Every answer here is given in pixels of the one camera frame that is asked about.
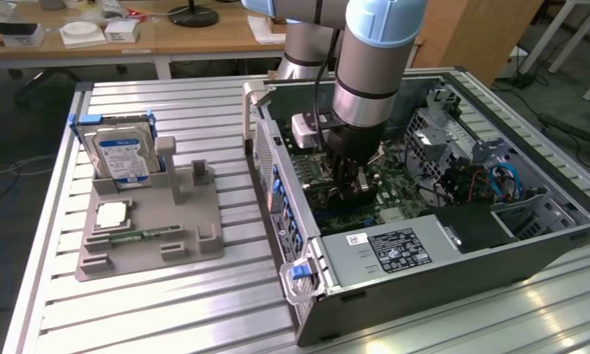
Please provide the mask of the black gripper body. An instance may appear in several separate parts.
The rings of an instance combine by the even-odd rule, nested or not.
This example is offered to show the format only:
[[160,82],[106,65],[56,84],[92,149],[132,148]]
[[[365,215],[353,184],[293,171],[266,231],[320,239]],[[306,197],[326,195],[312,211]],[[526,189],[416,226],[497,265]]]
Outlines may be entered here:
[[368,163],[385,132],[385,123],[370,127],[342,125],[329,130],[328,146],[332,160]]

